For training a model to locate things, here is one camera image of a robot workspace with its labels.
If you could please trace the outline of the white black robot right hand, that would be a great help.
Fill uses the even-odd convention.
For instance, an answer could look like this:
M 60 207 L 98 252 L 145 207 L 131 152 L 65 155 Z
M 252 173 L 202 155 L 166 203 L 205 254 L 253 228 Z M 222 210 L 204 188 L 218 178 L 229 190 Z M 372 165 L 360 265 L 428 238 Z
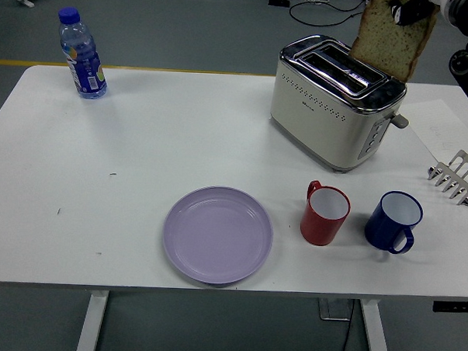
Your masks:
M 437 9 L 445 9 L 448 0 L 390 0 L 388 6 L 393 21 L 398 26 L 410 26 L 427 19 Z

